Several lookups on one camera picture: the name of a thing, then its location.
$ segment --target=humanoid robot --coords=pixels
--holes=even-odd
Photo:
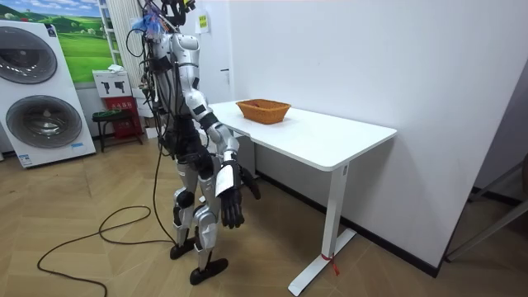
[[[167,16],[167,6],[171,7],[175,16]],[[145,60],[148,62],[144,63],[144,92],[146,95],[150,92],[150,96],[156,90],[158,92],[161,105],[153,109],[158,114],[165,111],[163,118],[167,122],[167,131],[159,140],[170,156],[176,159],[184,186],[174,193],[176,246],[171,249],[170,258],[178,259],[194,248],[198,254],[198,267],[191,273],[190,282],[197,285],[228,266],[227,259],[211,261],[211,253],[220,218],[224,227],[230,229],[244,223],[239,191],[241,182],[249,187],[255,198],[260,199],[260,192],[251,173],[238,165],[238,141],[218,121],[208,107],[204,93],[198,90],[200,45],[194,36],[184,35],[178,30],[185,23],[186,13],[194,9],[194,0],[187,3],[165,0],[161,8],[147,0],[145,8],[159,12],[161,19],[170,22],[163,25],[172,28],[171,33],[146,40],[148,53]],[[149,75],[156,87],[151,82],[145,82]],[[216,145],[216,156],[201,144],[194,120],[200,123]],[[197,184],[200,184],[205,203],[195,208]],[[196,224],[194,238],[188,238],[193,222]]]

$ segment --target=white washing machine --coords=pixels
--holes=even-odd
[[[23,167],[95,153],[52,26],[0,21],[0,97],[0,121]]]

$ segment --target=desk top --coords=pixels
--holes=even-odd
[[[243,117],[235,101],[211,104],[216,117],[254,143],[330,172],[396,135],[396,130],[290,108],[281,123]]]

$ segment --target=red tag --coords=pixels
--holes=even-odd
[[[332,263],[333,270],[334,270],[334,272],[336,272],[336,276],[339,276],[339,269],[337,269],[336,262],[333,260],[333,254],[332,254],[331,257],[326,257],[323,254],[321,254],[321,257],[323,257],[324,260],[330,261],[330,263]]]

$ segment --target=red box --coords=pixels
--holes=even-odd
[[[139,123],[138,107],[135,105],[135,98],[133,98],[132,96],[127,96],[110,97],[104,99],[106,109],[108,110],[120,108],[122,110],[128,109],[134,113],[134,127],[132,127],[130,125],[130,122],[127,120],[112,123],[112,125],[114,126],[114,133],[116,138],[124,138],[130,135],[134,135],[134,133],[142,133],[141,124]]]

